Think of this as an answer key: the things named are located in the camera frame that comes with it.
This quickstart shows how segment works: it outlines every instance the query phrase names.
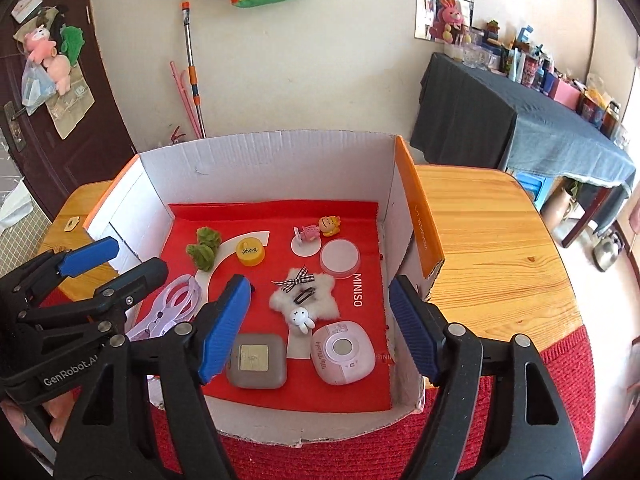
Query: pink box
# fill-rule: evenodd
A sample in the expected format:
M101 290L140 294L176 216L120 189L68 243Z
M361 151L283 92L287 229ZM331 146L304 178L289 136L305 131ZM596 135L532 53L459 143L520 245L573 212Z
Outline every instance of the pink box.
M575 112L580 100L580 91L569 83L557 79L549 92L549 97Z

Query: brown door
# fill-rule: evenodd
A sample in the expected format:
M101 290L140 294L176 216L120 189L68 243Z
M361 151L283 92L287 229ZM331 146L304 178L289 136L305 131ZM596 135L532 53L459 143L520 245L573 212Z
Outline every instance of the brown door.
M26 184L43 211L53 218L69 195L82 184L114 178L136 153L111 94L100 51L90 23L89 0L43 0L64 5L66 24L82 28L85 44L79 63L95 103L66 139L61 139L44 105L17 119L25 145L18 151L2 108L13 101L20 109L25 65L12 36L19 25L10 13L0 22L0 128Z

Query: pink round lid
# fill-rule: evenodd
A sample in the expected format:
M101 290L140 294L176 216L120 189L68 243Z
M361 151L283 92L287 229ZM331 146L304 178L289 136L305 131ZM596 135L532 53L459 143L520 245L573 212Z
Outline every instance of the pink round lid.
M360 251L348 240L331 240L322 248L320 265L334 278L348 278L360 266Z

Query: metal pole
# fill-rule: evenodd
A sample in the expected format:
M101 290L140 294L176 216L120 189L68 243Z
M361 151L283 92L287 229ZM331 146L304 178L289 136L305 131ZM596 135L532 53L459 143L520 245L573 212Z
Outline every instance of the metal pole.
M189 63L189 82L191 83L191 92L193 93L193 104L196 107L198 115L198 124L200 125L200 133L202 138L207 137L204 131L204 121L202 120L202 110L200 109L200 93L198 92L198 78L196 76L196 67L193 64L193 50L191 48L191 31L189 28L190 5L188 2L182 2L182 22L184 23L184 39L187 43L187 61Z

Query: pink bunny plush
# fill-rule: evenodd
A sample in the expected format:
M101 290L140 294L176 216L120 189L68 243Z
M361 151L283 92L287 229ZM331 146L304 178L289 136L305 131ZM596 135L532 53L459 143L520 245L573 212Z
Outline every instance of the pink bunny plush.
M29 52L29 60L42 63L47 57L54 57L57 53L56 42L49 40L49 31L44 25L25 34L24 47Z
M449 30L461 30L461 26L465 23L465 17L458 10L456 0L440 0L442 7L438 11L437 20L433 23L433 27L429 29L429 34L434 40L444 40L452 43L454 34L444 34L445 26L449 25Z
M56 84L56 90L59 95L64 95L71 90L71 63L69 58L58 54L56 57L47 57L42 62L47 74Z

